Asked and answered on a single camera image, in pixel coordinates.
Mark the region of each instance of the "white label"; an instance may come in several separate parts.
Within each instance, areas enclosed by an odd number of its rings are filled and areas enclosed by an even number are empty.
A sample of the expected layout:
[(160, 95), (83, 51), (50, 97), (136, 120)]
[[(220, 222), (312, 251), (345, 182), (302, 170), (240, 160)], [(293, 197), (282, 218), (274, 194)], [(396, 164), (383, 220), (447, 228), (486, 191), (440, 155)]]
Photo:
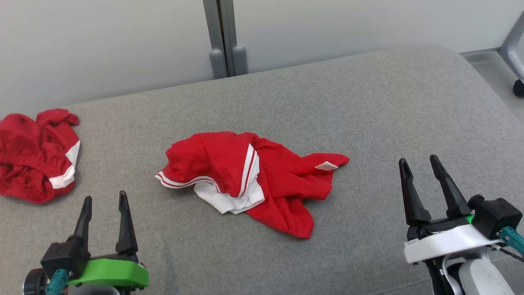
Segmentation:
[(318, 166), (315, 167), (315, 168), (320, 169), (320, 170), (326, 170), (326, 171), (329, 171), (329, 170), (337, 169), (338, 166), (337, 166), (337, 165), (333, 165), (333, 164), (331, 164), (331, 163), (328, 162), (328, 161), (325, 161), (324, 163), (318, 165)]
[(413, 239), (411, 241), (407, 241), (407, 242), (404, 243), (404, 247), (407, 247), (409, 245), (415, 244), (418, 241), (419, 241), (418, 239)]

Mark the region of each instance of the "gray fabric surface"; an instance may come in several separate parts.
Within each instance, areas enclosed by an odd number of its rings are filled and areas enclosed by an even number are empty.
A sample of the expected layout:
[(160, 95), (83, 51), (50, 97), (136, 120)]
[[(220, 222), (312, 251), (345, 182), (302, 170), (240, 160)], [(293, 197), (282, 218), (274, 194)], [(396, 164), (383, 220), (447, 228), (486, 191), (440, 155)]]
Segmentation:
[[(118, 191), (129, 197), (140, 294), (430, 294), (423, 265), (403, 257), (398, 160), (406, 157), (433, 218), (445, 217), (430, 154), (463, 194), (504, 197), (524, 209), (522, 126), (458, 54), (397, 48), (293, 68), (74, 105), (81, 150), (74, 191), (48, 205), (0, 198), (0, 285), (16, 294), (50, 243), (74, 230), (93, 197), (90, 251), (114, 251)], [(310, 240), (276, 232), (247, 214), (220, 215), (192, 189), (154, 175), (165, 151), (197, 132), (250, 131), (299, 155), (343, 153), (325, 201), (308, 201)], [(495, 255), (516, 293), (524, 264)]]

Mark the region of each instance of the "gray floor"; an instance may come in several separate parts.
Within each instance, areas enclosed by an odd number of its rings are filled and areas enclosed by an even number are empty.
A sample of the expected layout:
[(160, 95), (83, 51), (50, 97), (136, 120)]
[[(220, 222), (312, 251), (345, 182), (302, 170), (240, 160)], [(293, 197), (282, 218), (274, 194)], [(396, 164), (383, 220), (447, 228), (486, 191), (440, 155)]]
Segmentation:
[(465, 57), (524, 125), (524, 99), (513, 94), (517, 76), (496, 52)]

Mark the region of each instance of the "chair leg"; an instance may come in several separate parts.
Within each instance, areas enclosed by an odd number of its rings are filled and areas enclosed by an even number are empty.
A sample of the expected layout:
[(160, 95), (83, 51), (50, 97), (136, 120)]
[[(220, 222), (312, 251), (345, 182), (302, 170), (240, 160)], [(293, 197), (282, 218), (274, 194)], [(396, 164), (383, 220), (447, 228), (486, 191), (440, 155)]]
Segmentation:
[(513, 86), (513, 93), (520, 98), (524, 98), (524, 83), (522, 83), (524, 81), (524, 62), (520, 59), (518, 52), (518, 44), (522, 34), (524, 34), (524, 12), (498, 51), (502, 59), (519, 78)]

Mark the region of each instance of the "teal cable connector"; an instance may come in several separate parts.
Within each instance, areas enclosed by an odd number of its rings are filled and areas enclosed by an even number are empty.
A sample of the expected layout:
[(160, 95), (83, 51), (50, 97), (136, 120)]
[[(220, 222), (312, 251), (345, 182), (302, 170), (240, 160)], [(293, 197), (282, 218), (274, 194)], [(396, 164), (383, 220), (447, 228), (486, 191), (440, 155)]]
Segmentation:
[(524, 238), (513, 228), (507, 226), (500, 231), (500, 239), (509, 247), (524, 255)]
[(54, 272), (53, 277), (49, 281), (49, 285), (46, 288), (46, 295), (60, 295), (62, 290), (67, 286), (69, 282), (69, 274), (65, 269), (58, 269)]

